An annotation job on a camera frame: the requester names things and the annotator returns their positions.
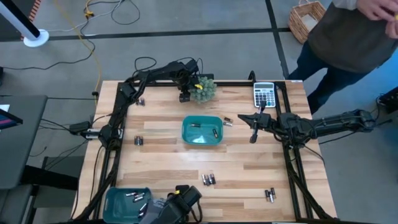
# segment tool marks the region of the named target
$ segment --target blue jeans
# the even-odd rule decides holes
[[[327,64],[313,53],[308,42],[304,43],[297,65],[297,69],[289,75],[289,80],[305,81],[317,71],[328,69],[317,89],[308,96],[311,114],[317,112],[332,94],[355,84],[368,74],[348,72]]]

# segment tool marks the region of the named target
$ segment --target calculator display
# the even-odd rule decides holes
[[[272,84],[262,84],[262,85],[256,85],[256,88],[273,88],[274,86]]]

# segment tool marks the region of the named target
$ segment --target teal tray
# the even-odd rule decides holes
[[[200,128],[191,124],[200,124]],[[216,146],[223,140],[223,120],[217,116],[187,116],[182,121],[182,139],[187,144]]]
[[[145,193],[144,199],[132,202],[134,197],[127,197],[131,192]],[[152,198],[149,188],[125,189],[111,187],[105,196],[103,219],[106,223],[139,223],[140,208]]]

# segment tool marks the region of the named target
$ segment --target table leg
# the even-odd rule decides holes
[[[59,174],[49,170],[25,166],[21,178],[22,184],[37,184],[59,189],[77,190],[79,179],[65,174]]]

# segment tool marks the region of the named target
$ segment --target teal bowl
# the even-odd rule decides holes
[[[223,140],[223,120],[217,116],[187,116],[182,121],[182,139],[187,144],[216,146]]]

